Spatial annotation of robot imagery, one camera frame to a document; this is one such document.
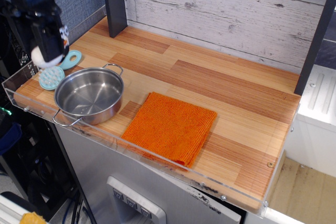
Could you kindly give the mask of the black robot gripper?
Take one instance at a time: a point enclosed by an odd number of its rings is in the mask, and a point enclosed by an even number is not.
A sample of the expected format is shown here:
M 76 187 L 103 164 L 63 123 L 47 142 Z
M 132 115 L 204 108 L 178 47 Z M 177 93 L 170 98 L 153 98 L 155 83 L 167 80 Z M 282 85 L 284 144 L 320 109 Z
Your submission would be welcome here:
M 60 14 L 55 0 L 2 0 L 2 15 L 12 29 L 27 29 L 36 23 L 33 35 L 46 62 L 69 52 L 69 31 Z

